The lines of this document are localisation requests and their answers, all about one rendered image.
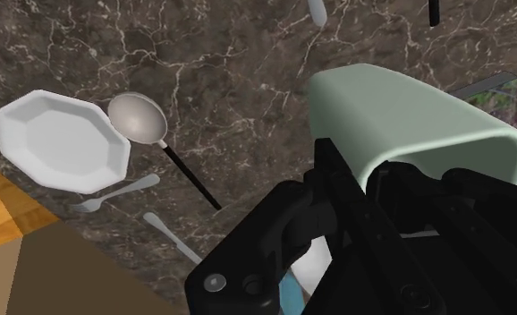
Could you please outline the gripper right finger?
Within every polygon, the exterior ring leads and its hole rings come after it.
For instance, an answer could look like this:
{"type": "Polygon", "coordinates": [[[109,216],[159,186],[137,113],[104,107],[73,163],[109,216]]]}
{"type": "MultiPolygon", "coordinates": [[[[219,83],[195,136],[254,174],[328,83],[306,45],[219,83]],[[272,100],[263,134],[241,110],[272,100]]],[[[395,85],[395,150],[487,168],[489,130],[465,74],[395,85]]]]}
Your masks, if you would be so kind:
{"type": "Polygon", "coordinates": [[[409,244],[446,315],[517,315],[517,185],[465,168],[437,180],[385,162],[369,176],[367,195],[401,233],[436,229],[409,244]]]}

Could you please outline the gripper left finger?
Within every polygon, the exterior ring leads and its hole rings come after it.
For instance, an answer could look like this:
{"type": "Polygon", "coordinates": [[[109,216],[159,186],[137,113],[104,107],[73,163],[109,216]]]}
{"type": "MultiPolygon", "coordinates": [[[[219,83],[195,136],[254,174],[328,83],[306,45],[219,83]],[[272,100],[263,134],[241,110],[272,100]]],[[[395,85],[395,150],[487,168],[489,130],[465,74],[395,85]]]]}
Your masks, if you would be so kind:
{"type": "Polygon", "coordinates": [[[283,181],[185,281],[190,315],[277,315],[278,283],[312,239],[333,258],[301,315],[442,315],[442,298],[384,210],[329,139],[315,165],[283,181]]]}

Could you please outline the blue flat object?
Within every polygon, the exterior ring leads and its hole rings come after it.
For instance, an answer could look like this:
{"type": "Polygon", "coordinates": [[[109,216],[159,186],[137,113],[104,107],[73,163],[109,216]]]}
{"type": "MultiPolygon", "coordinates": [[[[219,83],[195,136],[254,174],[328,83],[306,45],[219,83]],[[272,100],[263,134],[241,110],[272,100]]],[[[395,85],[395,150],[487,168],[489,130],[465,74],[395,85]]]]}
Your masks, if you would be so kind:
{"type": "Polygon", "coordinates": [[[288,271],[279,282],[279,315],[301,315],[305,302],[303,291],[291,271],[288,271]]]}

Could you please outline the silver table knife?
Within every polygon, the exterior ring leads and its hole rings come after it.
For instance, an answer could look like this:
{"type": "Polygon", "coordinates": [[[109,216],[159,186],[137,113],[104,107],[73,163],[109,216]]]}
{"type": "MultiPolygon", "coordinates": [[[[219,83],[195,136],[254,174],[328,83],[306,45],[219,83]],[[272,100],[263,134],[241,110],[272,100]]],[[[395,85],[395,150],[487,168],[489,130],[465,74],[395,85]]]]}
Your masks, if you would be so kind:
{"type": "Polygon", "coordinates": [[[164,235],[166,235],[172,242],[174,242],[176,248],[189,260],[195,264],[200,264],[202,258],[181,239],[179,239],[155,213],[147,212],[143,215],[143,219],[162,232],[164,235]]]}

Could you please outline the pale green cup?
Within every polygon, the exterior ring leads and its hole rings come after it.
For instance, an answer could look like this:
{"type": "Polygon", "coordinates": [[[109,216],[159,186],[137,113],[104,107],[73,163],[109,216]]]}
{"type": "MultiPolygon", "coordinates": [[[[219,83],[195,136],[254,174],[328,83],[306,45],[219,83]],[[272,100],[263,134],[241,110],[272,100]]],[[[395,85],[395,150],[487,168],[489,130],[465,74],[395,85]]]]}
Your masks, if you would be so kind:
{"type": "Polygon", "coordinates": [[[308,104],[313,138],[335,144],[361,188],[385,161],[436,179],[459,167],[517,184],[517,129],[408,75],[372,64],[318,72],[308,104]]]}

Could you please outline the silver fork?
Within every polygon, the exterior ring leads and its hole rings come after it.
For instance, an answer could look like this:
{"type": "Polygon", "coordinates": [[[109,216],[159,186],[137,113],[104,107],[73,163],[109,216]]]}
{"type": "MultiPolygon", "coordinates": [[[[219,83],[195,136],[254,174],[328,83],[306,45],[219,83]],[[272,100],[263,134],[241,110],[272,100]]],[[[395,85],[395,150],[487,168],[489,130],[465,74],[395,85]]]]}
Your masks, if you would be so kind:
{"type": "Polygon", "coordinates": [[[99,210],[101,208],[102,203],[105,200],[111,199],[113,197],[128,193],[128,192],[135,192],[139,190],[143,190],[149,187],[152,187],[154,185],[157,185],[160,183],[160,177],[156,174],[150,174],[146,175],[139,180],[129,183],[126,186],[117,189],[113,192],[109,192],[108,194],[103,195],[102,197],[85,200],[82,203],[79,204],[73,204],[70,205],[69,208],[81,212],[81,213],[91,213],[99,210]]]}

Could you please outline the white octagonal plate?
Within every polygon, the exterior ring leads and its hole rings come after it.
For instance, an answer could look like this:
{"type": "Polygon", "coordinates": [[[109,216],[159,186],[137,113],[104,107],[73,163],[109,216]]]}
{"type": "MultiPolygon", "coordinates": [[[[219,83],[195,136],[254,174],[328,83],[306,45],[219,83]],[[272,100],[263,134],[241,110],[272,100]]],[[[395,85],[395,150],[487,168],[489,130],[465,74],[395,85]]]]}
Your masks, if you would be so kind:
{"type": "Polygon", "coordinates": [[[0,152],[41,186],[92,194],[125,179],[131,144],[99,106],[36,89],[0,108],[0,152]]]}

